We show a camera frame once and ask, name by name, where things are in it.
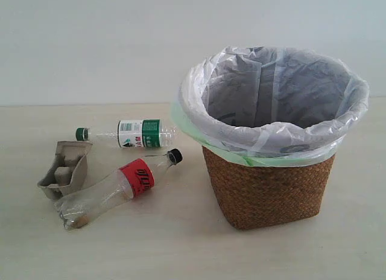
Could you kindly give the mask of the woven brown wicker basket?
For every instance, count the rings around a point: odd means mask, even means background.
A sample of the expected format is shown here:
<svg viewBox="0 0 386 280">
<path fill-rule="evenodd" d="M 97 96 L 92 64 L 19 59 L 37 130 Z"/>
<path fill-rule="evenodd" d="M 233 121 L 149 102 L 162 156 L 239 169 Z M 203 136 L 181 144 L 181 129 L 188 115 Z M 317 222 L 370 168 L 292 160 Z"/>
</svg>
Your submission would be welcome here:
<svg viewBox="0 0 386 280">
<path fill-rule="evenodd" d="M 306 167 L 246 167 L 207 148 L 203 156 L 218 205 L 239 230 L 316 216 L 335 159 Z"/>
</svg>

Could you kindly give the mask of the red label clear soda bottle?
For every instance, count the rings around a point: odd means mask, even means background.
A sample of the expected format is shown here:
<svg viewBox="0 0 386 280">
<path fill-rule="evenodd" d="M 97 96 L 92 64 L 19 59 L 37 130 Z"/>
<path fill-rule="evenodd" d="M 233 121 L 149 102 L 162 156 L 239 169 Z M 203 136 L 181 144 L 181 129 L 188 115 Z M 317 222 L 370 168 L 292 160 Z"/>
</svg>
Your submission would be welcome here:
<svg viewBox="0 0 386 280">
<path fill-rule="evenodd" d="M 163 155 L 140 157 L 100 182 L 60 198 L 54 203 L 55 210 L 66 230 L 82 228 L 103 213 L 152 189 L 167 170 L 182 159 L 176 148 Z"/>
</svg>

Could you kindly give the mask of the green label clear water bottle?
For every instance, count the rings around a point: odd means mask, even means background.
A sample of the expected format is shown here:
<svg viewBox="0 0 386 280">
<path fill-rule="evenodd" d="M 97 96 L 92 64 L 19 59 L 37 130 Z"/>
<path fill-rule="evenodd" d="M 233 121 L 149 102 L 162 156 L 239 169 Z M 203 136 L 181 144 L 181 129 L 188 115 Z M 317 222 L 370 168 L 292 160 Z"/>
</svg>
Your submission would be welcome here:
<svg viewBox="0 0 386 280">
<path fill-rule="evenodd" d="M 75 138 L 119 148 L 161 148 L 172 145 L 176 133 L 176 127 L 161 119 L 122 119 L 106 130 L 79 127 Z"/>
</svg>

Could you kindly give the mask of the translucent white bin liner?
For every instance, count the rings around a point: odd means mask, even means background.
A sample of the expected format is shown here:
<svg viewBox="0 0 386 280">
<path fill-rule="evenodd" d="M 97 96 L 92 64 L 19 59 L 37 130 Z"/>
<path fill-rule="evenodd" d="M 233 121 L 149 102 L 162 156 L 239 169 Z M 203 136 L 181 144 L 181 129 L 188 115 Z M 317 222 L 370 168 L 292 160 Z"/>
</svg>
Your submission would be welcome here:
<svg viewBox="0 0 386 280">
<path fill-rule="evenodd" d="M 232 48 L 193 67 L 177 102 L 210 144 L 248 157 L 314 157 L 368 109 L 369 86 L 343 62 L 295 48 Z"/>
</svg>

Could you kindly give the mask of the grey cardboard pulp tray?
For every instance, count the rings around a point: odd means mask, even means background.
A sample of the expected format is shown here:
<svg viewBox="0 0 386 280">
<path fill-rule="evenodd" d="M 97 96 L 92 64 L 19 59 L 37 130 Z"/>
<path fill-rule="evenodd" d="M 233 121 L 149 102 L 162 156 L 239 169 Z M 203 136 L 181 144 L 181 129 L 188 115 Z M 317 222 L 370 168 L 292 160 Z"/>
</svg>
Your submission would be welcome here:
<svg viewBox="0 0 386 280">
<path fill-rule="evenodd" d="M 87 154 L 92 144 L 82 141 L 59 141 L 54 160 L 37 186 L 52 201 L 82 189 L 87 176 Z"/>
</svg>

